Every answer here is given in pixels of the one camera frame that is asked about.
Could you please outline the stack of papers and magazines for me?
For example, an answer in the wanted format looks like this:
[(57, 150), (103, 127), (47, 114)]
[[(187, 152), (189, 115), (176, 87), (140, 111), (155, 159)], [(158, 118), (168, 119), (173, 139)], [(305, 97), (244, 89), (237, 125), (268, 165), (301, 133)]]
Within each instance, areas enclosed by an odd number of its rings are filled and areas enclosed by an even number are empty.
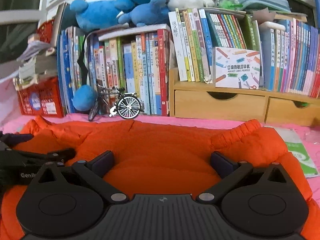
[(12, 81), (15, 90), (20, 91), (57, 77), (54, 52), (49, 43), (40, 40), (39, 34), (30, 35), (26, 50), (14, 61), (17, 64), (16, 71), (1, 78), (1, 84)]

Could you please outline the row of books left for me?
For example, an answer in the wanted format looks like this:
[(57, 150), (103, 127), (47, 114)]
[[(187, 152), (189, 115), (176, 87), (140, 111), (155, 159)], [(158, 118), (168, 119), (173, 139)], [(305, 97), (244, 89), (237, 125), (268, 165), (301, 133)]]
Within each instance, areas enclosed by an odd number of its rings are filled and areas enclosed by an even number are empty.
[(166, 24), (85, 33), (75, 26), (57, 37), (57, 75), (64, 114), (82, 85), (125, 88), (136, 93), (140, 114), (169, 114), (169, 68), (174, 57)]

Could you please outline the wooden drawer organizer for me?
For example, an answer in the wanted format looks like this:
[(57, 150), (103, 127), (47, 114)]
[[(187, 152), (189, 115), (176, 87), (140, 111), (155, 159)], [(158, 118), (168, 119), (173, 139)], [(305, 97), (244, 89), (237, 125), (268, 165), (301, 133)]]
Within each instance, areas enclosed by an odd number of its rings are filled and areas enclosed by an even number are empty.
[(248, 121), (265, 124), (319, 125), (319, 99), (265, 90), (216, 88), (202, 82), (180, 81), (169, 71), (170, 116), (177, 118)]

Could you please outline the row of books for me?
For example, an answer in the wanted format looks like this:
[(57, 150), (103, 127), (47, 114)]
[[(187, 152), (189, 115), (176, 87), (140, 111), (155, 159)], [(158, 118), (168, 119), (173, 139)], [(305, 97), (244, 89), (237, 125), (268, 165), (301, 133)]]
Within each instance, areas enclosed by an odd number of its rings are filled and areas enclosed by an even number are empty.
[(213, 84), (213, 48), (260, 53), (258, 89), (319, 98), (319, 29), (289, 14), (256, 15), (204, 8), (168, 14), (181, 81)]
[(169, 114), (169, 68), (174, 57), (166, 24), (85, 33), (75, 26), (57, 37), (57, 75), (64, 114), (82, 85), (125, 88), (136, 93), (140, 114)]

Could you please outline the green white booklet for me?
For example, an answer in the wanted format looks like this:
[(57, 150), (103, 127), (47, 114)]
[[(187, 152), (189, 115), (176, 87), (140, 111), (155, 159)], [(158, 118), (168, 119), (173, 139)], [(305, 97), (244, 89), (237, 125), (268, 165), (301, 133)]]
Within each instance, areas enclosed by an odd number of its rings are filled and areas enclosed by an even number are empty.
[(308, 154), (306, 148), (303, 145), (302, 140), (300, 139), (296, 131), (292, 128), (287, 129), (275, 127), (274, 129), (284, 140), (288, 150), (299, 161), (304, 176), (306, 178), (318, 177), (319, 172), (317, 170), (316, 164), (311, 159), (310, 155)]

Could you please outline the upper red basket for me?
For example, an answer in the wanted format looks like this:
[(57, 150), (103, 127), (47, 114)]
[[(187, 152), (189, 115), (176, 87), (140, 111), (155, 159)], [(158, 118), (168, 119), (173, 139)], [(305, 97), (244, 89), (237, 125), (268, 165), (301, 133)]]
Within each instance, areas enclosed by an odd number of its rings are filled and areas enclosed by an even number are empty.
[(40, 41), (50, 43), (53, 33), (53, 25), (54, 25), (54, 19), (48, 20), (41, 24), (36, 33), (39, 36)]

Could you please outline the label printer box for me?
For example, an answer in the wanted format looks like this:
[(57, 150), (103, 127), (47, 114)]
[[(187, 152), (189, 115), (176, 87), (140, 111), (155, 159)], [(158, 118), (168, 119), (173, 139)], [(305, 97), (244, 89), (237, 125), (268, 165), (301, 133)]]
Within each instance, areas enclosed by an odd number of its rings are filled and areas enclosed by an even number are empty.
[(255, 89), (260, 85), (260, 53), (227, 47), (213, 48), (213, 85), (217, 88)]

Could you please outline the blue plush ball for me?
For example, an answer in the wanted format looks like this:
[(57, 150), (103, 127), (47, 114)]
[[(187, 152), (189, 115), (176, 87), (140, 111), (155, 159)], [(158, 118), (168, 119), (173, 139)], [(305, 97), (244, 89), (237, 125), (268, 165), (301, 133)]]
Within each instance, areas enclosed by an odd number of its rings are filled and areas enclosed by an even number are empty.
[(77, 111), (89, 111), (95, 103), (97, 92), (89, 85), (82, 85), (74, 94), (73, 106)]

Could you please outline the miniature black bicycle model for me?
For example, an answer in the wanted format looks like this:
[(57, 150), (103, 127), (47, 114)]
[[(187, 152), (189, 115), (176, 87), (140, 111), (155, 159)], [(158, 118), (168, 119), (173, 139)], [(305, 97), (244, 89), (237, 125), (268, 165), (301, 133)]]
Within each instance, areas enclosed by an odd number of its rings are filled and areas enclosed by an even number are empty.
[[(119, 115), (123, 119), (134, 119), (139, 116), (140, 112), (143, 110), (135, 92), (125, 92), (125, 88), (106, 88), (99, 84), (97, 84), (97, 89), (97, 98), (93, 107), (89, 110), (89, 121), (93, 121), (98, 112), (103, 109), (103, 105), (109, 109), (109, 117)], [(113, 106), (106, 101), (107, 96), (115, 96), (115, 103)]]

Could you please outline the red plastic crate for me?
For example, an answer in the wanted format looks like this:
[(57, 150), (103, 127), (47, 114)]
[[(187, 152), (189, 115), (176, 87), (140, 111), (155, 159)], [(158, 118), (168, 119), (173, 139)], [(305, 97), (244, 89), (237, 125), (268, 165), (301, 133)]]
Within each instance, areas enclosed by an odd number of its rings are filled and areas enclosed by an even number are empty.
[(17, 91), (17, 97), (22, 115), (64, 116), (57, 77)]

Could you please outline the orange puffer jacket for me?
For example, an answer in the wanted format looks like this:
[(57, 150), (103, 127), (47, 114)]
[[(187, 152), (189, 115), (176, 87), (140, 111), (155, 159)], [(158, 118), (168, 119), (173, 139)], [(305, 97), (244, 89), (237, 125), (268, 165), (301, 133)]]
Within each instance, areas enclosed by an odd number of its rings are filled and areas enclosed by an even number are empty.
[(76, 160), (92, 160), (111, 150), (116, 164), (104, 179), (130, 197), (136, 193), (203, 192), (220, 180), (209, 163), (214, 151), (255, 167), (278, 162), (308, 204), (303, 237), (319, 239), (319, 206), (298, 160), (275, 129), (263, 127), (257, 120), (233, 129), (215, 130), (137, 120), (55, 124), (36, 117), (22, 128), (22, 133), (32, 134), (33, 138), (16, 146), (21, 151), (46, 154), (73, 148)]

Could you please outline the row of books right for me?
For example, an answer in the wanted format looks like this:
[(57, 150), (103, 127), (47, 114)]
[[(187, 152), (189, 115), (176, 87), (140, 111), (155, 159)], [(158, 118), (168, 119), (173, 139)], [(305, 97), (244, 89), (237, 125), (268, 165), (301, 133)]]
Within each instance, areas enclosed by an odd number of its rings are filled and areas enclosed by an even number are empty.
[(256, 15), (204, 8), (168, 14), (181, 81), (213, 84), (213, 48), (260, 53), (258, 89), (319, 98), (319, 29), (289, 14)]

